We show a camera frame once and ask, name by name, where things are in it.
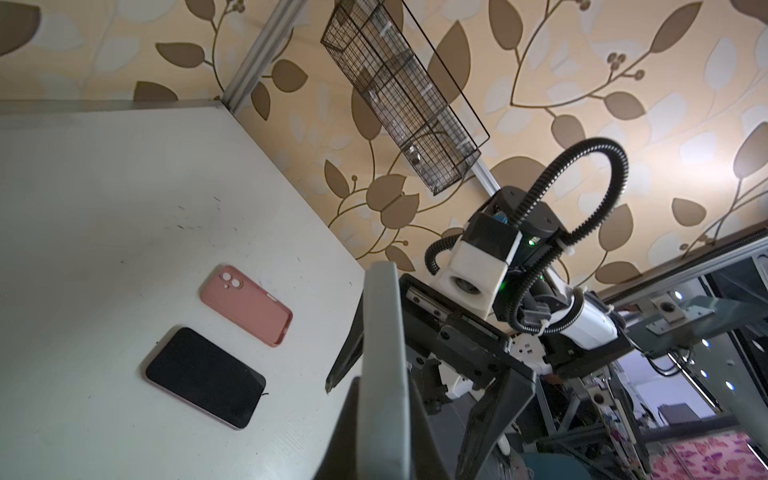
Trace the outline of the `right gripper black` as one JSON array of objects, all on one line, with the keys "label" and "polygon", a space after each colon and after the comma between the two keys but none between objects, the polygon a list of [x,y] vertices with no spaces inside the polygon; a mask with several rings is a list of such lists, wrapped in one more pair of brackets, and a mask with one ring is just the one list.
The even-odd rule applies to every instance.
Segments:
[{"label": "right gripper black", "polygon": [[[505,430],[535,396],[536,374],[513,358],[510,337],[410,274],[399,279],[406,344],[485,389],[471,409],[456,479],[476,479]],[[363,297],[325,381],[330,393],[363,353]]]}]

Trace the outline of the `black phone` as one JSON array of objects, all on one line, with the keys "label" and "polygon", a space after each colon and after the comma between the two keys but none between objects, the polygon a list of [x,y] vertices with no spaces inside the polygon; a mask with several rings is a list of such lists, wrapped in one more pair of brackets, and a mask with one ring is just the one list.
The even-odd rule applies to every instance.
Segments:
[{"label": "black phone", "polygon": [[356,426],[356,476],[408,479],[411,425],[408,368],[397,267],[377,262],[365,274],[363,358]]}]

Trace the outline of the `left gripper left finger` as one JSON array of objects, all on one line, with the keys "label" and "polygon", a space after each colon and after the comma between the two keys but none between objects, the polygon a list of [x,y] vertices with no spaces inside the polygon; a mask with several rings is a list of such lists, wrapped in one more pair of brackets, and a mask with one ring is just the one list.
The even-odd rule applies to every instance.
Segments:
[{"label": "left gripper left finger", "polygon": [[360,378],[348,390],[315,480],[357,480],[357,417]]}]

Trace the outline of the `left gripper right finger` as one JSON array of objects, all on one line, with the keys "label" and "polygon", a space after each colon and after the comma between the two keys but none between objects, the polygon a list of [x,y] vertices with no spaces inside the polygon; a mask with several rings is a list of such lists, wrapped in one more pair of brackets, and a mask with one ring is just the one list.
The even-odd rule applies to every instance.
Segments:
[{"label": "left gripper right finger", "polygon": [[450,478],[437,449],[424,410],[419,389],[408,374],[410,407],[411,479],[448,480]]}]

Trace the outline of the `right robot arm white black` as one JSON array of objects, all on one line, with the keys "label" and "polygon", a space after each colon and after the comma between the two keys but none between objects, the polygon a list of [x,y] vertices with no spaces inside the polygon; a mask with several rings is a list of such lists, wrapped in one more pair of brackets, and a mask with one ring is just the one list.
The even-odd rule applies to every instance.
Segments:
[{"label": "right robot arm white black", "polygon": [[[554,227],[548,234],[529,228],[543,222],[541,202],[556,180],[577,160],[603,154],[611,167],[607,192],[575,230]],[[584,317],[582,290],[562,286],[553,310],[543,301],[524,302],[546,270],[601,226],[623,195],[629,160],[613,140],[577,142],[537,178],[521,199],[498,190],[470,218],[462,233],[441,238],[425,253],[432,275],[423,284],[399,275],[392,262],[366,271],[350,332],[327,377],[334,389],[352,366],[354,379],[320,474],[354,479],[442,478],[436,452],[408,369],[407,351],[424,350],[484,390],[472,409],[456,475],[473,479],[505,429],[534,396],[534,371],[512,357],[502,335],[486,324],[495,314],[514,330],[534,336],[558,334]]]}]

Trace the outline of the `pink phone case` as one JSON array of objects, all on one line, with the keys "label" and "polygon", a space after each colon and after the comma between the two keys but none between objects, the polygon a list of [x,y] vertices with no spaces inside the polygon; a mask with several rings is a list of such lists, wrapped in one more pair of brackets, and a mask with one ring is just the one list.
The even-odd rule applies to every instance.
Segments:
[{"label": "pink phone case", "polygon": [[280,346],[292,311],[232,265],[219,265],[200,289],[201,301],[264,344]]}]

